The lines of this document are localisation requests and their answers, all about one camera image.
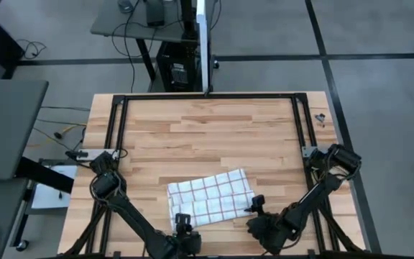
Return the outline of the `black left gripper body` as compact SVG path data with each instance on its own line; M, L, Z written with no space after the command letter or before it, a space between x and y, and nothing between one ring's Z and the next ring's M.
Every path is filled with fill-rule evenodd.
M197 255L201 252L202 238L199 232L177 233L174 238L178 256Z

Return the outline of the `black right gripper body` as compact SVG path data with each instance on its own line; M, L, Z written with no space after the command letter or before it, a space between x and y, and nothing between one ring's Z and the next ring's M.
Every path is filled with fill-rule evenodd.
M286 229L277 221L277 214L262 214L246 223L247 232L271 254L279 254L286 241Z

